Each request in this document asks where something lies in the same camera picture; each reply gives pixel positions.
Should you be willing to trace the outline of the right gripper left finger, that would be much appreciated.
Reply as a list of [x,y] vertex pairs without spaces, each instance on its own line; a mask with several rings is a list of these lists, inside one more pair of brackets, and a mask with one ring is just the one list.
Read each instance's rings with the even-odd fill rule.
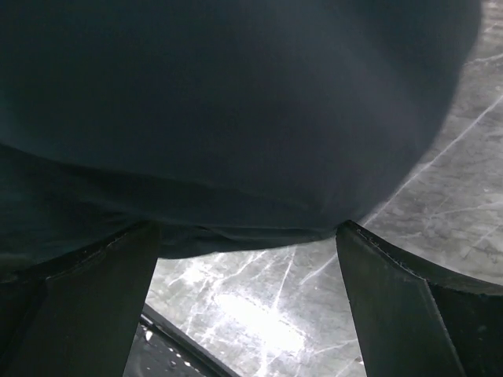
[[160,247],[135,225],[1,276],[3,376],[121,376]]

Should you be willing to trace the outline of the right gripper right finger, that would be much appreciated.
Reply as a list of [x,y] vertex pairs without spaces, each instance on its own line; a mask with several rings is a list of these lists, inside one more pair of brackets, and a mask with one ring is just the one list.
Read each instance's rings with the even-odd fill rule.
[[502,287],[411,254],[347,221],[336,246],[365,372],[502,375]]

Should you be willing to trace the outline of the dark navy shorts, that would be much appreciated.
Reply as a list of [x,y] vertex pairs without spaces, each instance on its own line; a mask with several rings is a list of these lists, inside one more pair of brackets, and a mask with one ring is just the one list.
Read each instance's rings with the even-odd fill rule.
[[4,1],[1,269],[331,238],[442,129],[479,1]]

